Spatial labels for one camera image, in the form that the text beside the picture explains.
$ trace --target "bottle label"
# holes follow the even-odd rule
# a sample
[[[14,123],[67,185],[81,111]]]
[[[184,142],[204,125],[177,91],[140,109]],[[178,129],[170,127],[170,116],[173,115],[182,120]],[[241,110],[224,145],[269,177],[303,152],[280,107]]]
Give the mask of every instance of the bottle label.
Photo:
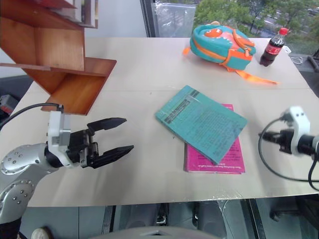
[[[281,47],[276,47],[268,44],[266,47],[266,52],[272,55],[278,55],[281,50]]]

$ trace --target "person's foot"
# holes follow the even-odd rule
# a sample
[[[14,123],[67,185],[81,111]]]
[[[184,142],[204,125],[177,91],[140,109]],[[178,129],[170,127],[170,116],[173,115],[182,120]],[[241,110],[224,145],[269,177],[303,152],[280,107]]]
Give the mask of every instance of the person's foot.
[[[31,239],[53,239],[48,228],[37,228],[32,232]]]

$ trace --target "tabletop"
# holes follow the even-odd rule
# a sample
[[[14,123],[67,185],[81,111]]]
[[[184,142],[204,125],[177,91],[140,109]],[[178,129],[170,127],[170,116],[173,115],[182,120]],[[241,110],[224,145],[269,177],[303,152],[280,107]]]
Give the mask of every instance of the tabletop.
[[[71,116],[71,129],[86,128],[92,121],[123,117],[121,126],[94,136],[100,154],[114,147],[135,148],[110,165],[92,169],[60,168],[38,184],[29,206],[104,206],[161,202],[279,197],[315,193],[307,183],[291,182],[269,172],[257,150],[258,133],[289,106],[299,105],[311,121],[311,133],[319,131],[319,99],[308,87],[288,55],[281,52],[265,68],[258,58],[267,39],[253,39],[257,54],[246,71],[280,84],[254,84],[223,67],[182,56],[186,38],[87,38],[86,55],[116,59],[113,72],[87,116]],[[155,119],[159,110],[185,85],[213,100],[233,104],[248,120],[239,135],[246,172],[241,175],[187,173],[183,171],[184,143]],[[48,94],[36,83],[17,109],[45,102]],[[0,157],[22,144],[46,141],[49,113],[25,112],[1,131]],[[282,123],[274,130],[286,128]],[[264,143],[264,156],[282,174],[307,178],[312,160],[279,152]],[[319,169],[315,169],[314,178]]]

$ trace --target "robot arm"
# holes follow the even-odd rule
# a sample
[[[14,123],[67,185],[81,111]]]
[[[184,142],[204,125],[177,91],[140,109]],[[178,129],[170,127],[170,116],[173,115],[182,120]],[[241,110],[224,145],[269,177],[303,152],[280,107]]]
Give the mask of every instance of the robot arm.
[[[308,135],[310,122],[303,109],[293,106],[282,114],[289,129],[278,132],[268,131],[263,135],[263,139],[280,145],[279,151],[301,156],[306,154],[313,156],[318,153],[319,136]]]
[[[98,168],[128,154],[133,145],[119,147],[99,156],[93,142],[95,131],[126,122],[110,118],[89,123],[88,129],[71,133],[69,115],[50,113],[48,142],[23,145],[9,152],[0,164],[0,225],[16,222],[23,215],[37,183],[59,167]]]

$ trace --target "plastic bottle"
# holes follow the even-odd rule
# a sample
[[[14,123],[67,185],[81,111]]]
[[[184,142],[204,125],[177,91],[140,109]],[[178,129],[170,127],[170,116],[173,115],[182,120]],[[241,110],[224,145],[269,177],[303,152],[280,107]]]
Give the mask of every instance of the plastic bottle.
[[[288,33],[287,28],[280,28],[278,34],[270,39],[264,54],[260,58],[260,64],[269,66],[273,63],[281,48],[285,45],[285,36]]]

